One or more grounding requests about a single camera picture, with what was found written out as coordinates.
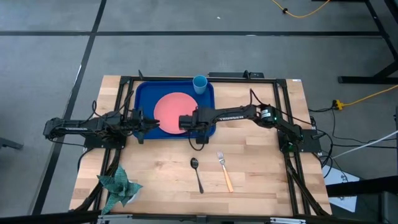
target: yellow cable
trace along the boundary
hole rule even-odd
[[[279,4],[279,3],[277,3],[275,0],[272,0],[277,6],[279,6],[279,8],[281,9],[281,10],[284,10],[284,8]],[[297,19],[302,19],[302,18],[305,18],[305,17],[307,17],[307,16],[311,16],[312,14],[314,14],[314,13],[316,13],[319,9],[321,9],[323,6],[325,6],[326,4],[328,4],[330,2],[330,0],[327,0],[325,3],[323,3],[318,9],[316,9],[316,10],[314,10],[314,11],[312,11],[312,12],[310,12],[310,13],[308,13],[307,15],[304,15],[304,16],[296,16],[296,15],[293,15],[293,14],[291,14],[289,11],[286,11],[285,13],[286,14],[288,14],[288,15],[290,15],[290,16],[292,16],[292,17],[294,17],[294,18],[297,18]]]
[[[362,98],[362,99],[356,100],[356,101],[354,101],[354,102],[352,102],[352,103],[341,103],[341,105],[342,105],[342,106],[351,106],[351,105],[354,105],[354,104],[359,103],[359,102],[361,102],[361,101],[364,101],[364,100],[366,100],[366,99],[369,99],[369,98],[371,98],[371,97],[377,96],[378,94],[381,94],[381,93],[385,93],[385,92],[387,92],[387,91],[390,91],[390,90],[392,90],[392,89],[394,89],[394,88],[397,88],[397,87],[398,87],[398,85],[394,85],[393,87],[390,87],[390,88],[388,88],[388,89],[386,89],[386,90],[383,90],[383,91],[380,91],[380,92],[378,92],[378,93],[374,93],[374,94],[369,95],[369,96],[367,96],[367,97],[364,97],[364,98]]]

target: blue tray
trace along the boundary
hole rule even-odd
[[[144,114],[151,119],[154,119],[154,110],[156,103],[165,95],[169,93],[186,93],[190,95],[197,103],[198,106],[206,106],[215,108],[214,103],[214,89],[213,85],[207,84],[207,89],[202,95],[197,95],[193,90],[192,81],[166,81],[166,82],[144,82],[137,87],[136,99],[134,102],[134,109],[142,108]],[[207,135],[212,136],[216,131],[216,126],[212,126]],[[195,138],[196,133],[191,133],[191,138]],[[144,139],[181,139],[188,138],[187,133],[182,134],[169,134],[155,128],[148,132]]]

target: floor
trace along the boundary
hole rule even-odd
[[[101,0],[0,0],[2,30],[90,31]],[[279,0],[289,11],[305,14],[321,2]],[[398,49],[398,29],[384,2],[371,1]],[[306,19],[283,15],[268,0],[113,0],[108,1],[99,31],[256,30],[375,31],[365,4],[331,2]],[[88,43],[87,36],[0,36],[0,136],[23,142],[16,151],[0,150],[0,217],[27,215],[52,147],[42,135],[45,122],[61,117]],[[308,107],[329,107],[383,90],[387,85],[341,85],[340,75],[370,76],[392,62],[386,43],[365,37],[120,36],[96,37],[72,119],[86,118],[103,75],[194,76],[208,72],[264,72],[269,78],[302,79]],[[390,91],[336,112],[336,135],[362,141],[395,130],[398,91]],[[318,127],[331,132],[331,113],[314,114]],[[82,143],[66,137],[65,142]],[[335,143],[354,144],[335,140]],[[327,139],[322,139],[324,150]],[[385,142],[384,146],[395,146]],[[350,148],[336,147],[334,154]],[[43,213],[68,210],[76,178],[79,147],[63,146]],[[338,159],[344,171],[370,179],[397,174],[394,149],[363,149]],[[369,203],[374,199],[366,198]],[[357,218],[374,220],[363,211]],[[338,208],[333,211],[342,216]]]

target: metal fork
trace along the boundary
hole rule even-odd
[[[218,160],[220,161],[220,164],[223,166],[225,181],[226,181],[226,185],[228,186],[228,190],[229,190],[229,192],[234,192],[234,189],[232,188],[231,179],[229,178],[228,172],[225,169],[225,159],[224,159],[223,152],[217,152],[217,156],[218,156]]]

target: blue cup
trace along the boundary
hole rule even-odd
[[[201,95],[206,91],[207,88],[207,78],[203,75],[198,75],[192,80],[193,89],[195,93]]]

